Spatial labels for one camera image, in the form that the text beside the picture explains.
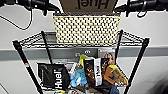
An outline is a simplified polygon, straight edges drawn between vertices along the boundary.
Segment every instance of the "logo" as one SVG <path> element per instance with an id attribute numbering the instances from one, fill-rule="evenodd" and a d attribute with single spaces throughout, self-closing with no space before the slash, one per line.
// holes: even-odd
<path id="1" fill-rule="evenodd" d="M 26 68 L 27 68 L 27 67 L 30 67 L 30 65 L 29 65 L 28 62 L 24 63 L 24 65 L 25 65 Z"/>
<path id="2" fill-rule="evenodd" d="M 99 66 L 97 66 L 96 77 L 97 77 L 97 76 L 100 76 L 100 69 L 99 69 Z"/>
<path id="3" fill-rule="evenodd" d="M 77 2 L 78 2 L 78 9 L 88 6 L 96 6 L 97 9 L 100 8 L 107 9 L 109 0 L 77 0 Z"/>
<path id="4" fill-rule="evenodd" d="M 90 54 L 90 50 L 85 50 L 85 54 Z"/>
<path id="5" fill-rule="evenodd" d="M 54 70 L 54 74 L 55 74 L 55 88 L 58 89 L 62 89 L 62 75 L 61 72 L 57 72 L 56 70 Z"/>

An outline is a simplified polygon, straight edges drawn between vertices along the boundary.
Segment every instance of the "black huel bag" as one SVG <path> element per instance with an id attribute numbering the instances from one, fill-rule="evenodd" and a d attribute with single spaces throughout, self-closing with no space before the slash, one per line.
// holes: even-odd
<path id="1" fill-rule="evenodd" d="M 38 76 L 46 88 L 65 90 L 70 84 L 70 76 L 63 64 L 38 63 Z"/>

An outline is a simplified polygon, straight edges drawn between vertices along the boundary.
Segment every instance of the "white wall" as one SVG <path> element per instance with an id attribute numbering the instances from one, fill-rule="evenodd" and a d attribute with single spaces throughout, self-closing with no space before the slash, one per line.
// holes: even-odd
<path id="1" fill-rule="evenodd" d="M 50 1 L 60 7 L 58 0 Z M 125 3 L 126 0 L 118 0 L 117 5 Z M 20 6 L 4 6 L 0 8 L 0 15 L 12 20 L 21 27 L 26 27 L 29 23 L 29 14 L 27 10 Z M 168 46 L 167 12 L 148 12 L 141 19 L 137 18 L 136 14 L 130 13 L 129 17 L 126 18 L 125 13 L 122 13 L 119 29 L 140 37 L 149 37 L 149 47 Z M 41 30 L 54 31 L 52 12 L 49 12 L 44 17 L 41 11 L 33 10 L 33 23 L 26 31 L 21 31 L 0 19 L 0 49 L 14 50 L 13 40 L 24 39 L 39 33 Z M 128 76 L 135 63 L 135 59 L 135 57 L 118 59 L 119 65 Z M 35 73 L 37 73 L 36 61 L 30 61 Z M 167 61 L 168 57 L 144 57 L 128 94 L 155 94 L 153 91 L 159 88 L 157 83 L 167 81 Z M 10 94 L 37 94 L 34 84 L 20 60 L 0 61 L 0 75 L 0 83 L 5 86 Z"/>
<path id="2" fill-rule="evenodd" d="M 50 0 L 50 2 L 61 9 L 59 0 Z M 117 6 L 125 3 L 126 0 L 118 0 Z M 151 39 L 150 46 L 167 46 L 167 12 L 149 12 L 141 19 L 137 18 L 136 14 L 130 13 L 129 17 L 126 18 L 125 13 L 122 13 L 119 30 L 123 29 L 140 37 L 149 37 Z M 10 19 L 21 27 L 26 27 L 30 20 L 30 12 L 18 5 L 1 7 L 0 15 Z M 39 33 L 41 30 L 54 31 L 52 15 L 52 12 L 48 12 L 48 15 L 44 17 L 40 10 L 33 10 L 33 22 L 31 27 L 26 31 L 19 30 L 0 19 L 0 49 L 13 49 L 11 41 L 24 39 Z"/>

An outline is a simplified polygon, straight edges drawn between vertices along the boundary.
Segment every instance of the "cardboard box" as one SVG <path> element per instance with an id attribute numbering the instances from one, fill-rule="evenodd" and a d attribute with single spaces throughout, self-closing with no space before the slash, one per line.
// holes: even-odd
<path id="1" fill-rule="evenodd" d="M 64 13 L 107 12 L 111 13 L 117 0 L 59 0 Z"/>

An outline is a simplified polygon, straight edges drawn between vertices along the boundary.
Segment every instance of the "snack bag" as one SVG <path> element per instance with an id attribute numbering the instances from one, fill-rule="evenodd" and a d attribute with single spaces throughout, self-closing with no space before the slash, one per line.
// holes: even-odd
<path id="1" fill-rule="evenodd" d="M 111 84 L 103 79 L 108 66 L 108 58 L 84 60 L 85 76 L 89 86 L 93 88 L 107 88 Z"/>
<path id="2" fill-rule="evenodd" d="M 38 63 L 38 76 L 42 87 L 65 90 L 70 84 L 70 76 L 63 64 Z"/>

